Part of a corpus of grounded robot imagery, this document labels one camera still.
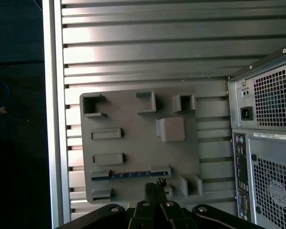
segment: screw head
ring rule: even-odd
[[[112,208],[110,211],[117,212],[117,211],[119,211],[119,209],[118,208]]]
[[[200,212],[206,212],[207,209],[206,209],[205,207],[199,207],[198,211],[200,211]]]
[[[171,207],[171,206],[174,206],[174,203],[171,202],[171,201],[169,201],[169,202],[166,203],[166,205],[169,206],[169,207]]]
[[[256,161],[257,160],[257,156],[255,154],[251,155],[251,160]]]
[[[256,211],[258,214],[261,214],[261,213],[262,213],[262,210],[261,210],[260,207],[256,207],[256,208],[255,208],[255,211]]]

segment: power supply fan grille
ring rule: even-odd
[[[262,214],[286,229],[286,166],[258,159],[254,165],[256,201]]]
[[[257,123],[260,126],[286,126],[285,70],[256,79],[254,93]]]

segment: ventilation grille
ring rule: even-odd
[[[286,126],[285,70],[257,79],[254,93],[258,125]]]
[[[286,229],[286,166],[259,158],[254,176],[256,201],[262,214]]]

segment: metal screw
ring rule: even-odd
[[[206,212],[207,209],[206,209],[205,207],[200,207],[200,208],[198,209],[198,211],[200,211],[200,212]]]
[[[112,208],[111,211],[112,212],[117,212],[117,211],[119,211],[119,209],[118,208]]]
[[[167,202],[166,205],[171,207],[171,206],[174,206],[174,203],[173,202]]]

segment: computer tower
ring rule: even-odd
[[[286,229],[286,47],[229,77],[239,217]]]

